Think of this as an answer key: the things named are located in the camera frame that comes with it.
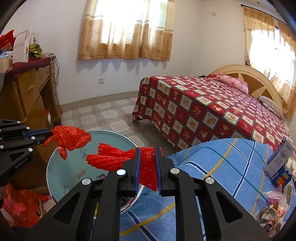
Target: curtain rod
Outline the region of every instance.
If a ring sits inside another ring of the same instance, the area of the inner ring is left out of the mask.
[[[275,19],[277,19],[278,21],[280,21],[280,22],[282,22],[282,23],[286,24],[285,22],[283,22],[282,20],[279,20],[279,19],[278,19],[278,18],[276,18],[275,16],[272,16],[271,14],[269,14],[269,13],[266,13],[266,12],[264,12],[264,11],[261,11],[261,10],[259,10],[259,9],[257,9],[257,8],[249,7],[249,6],[246,6],[246,5],[244,5],[244,4],[241,4],[241,6],[242,6],[242,7],[248,7],[248,8],[252,8],[252,9],[255,9],[255,10],[259,11],[259,12],[263,12],[263,13],[265,13],[265,14],[267,14],[267,15],[269,15],[269,16],[271,16],[271,17],[275,18]]]

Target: wooden desk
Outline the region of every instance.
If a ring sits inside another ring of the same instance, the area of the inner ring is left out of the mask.
[[[36,70],[32,69],[3,86],[0,95],[0,118],[21,121],[34,129],[50,128],[45,110],[52,120],[60,124],[62,110],[54,95],[52,78],[49,76],[38,89]],[[34,189],[46,186],[46,167],[56,143],[48,147],[38,145],[34,160],[11,181],[16,189]]]

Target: tiled floor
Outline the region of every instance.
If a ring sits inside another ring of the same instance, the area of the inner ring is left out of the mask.
[[[110,130],[130,138],[138,147],[163,148],[163,155],[177,151],[148,120],[132,123],[132,112],[137,98],[115,100],[70,110],[62,114],[62,125],[75,126],[83,130]]]

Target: metal rim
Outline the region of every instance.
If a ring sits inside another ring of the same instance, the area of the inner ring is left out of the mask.
[[[129,139],[128,137],[122,135],[122,134],[119,134],[117,132],[114,132],[114,131],[109,131],[109,130],[91,130],[91,131],[86,131],[86,132],[92,132],[92,131],[106,131],[106,132],[111,132],[111,133],[114,133],[114,134],[117,134],[121,137],[124,137],[125,139],[127,139],[129,142],[131,142],[135,148],[137,148],[138,146],[131,140]],[[50,190],[50,187],[49,187],[49,184],[48,184],[48,166],[49,166],[49,163],[50,163],[50,160],[52,159],[52,156],[53,154],[58,150],[58,148],[56,148],[52,155],[50,156],[49,158],[49,161],[48,161],[48,164],[47,164],[47,168],[46,168],[46,183],[47,183],[47,189],[48,189],[48,192],[50,194],[50,196],[52,197],[52,199],[55,201],[55,203],[58,203],[57,200],[54,198],[54,196],[52,195],[52,192]],[[139,185],[139,191],[138,191],[138,194],[136,197],[134,197],[131,201],[129,201],[127,204],[125,204],[121,209],[120,209],[120,215],[123,215],[128,208],[130,208],[132,205],[134,205],[134,203],[138,200],[138,198],[140,197],[141,193],[143,192],[143,189],[144,189],[144,186],[142,184]]]

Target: striped pillow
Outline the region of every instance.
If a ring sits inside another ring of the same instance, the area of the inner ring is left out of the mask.
[[[283,120],[284,118],[284,113],[281,110],[281,108],[271,99],[269,99],[266,96],[261,96],[259,97],[259,100],[263,103],[264,107],[269,109],[272,113],[274,113],[278,118]]]

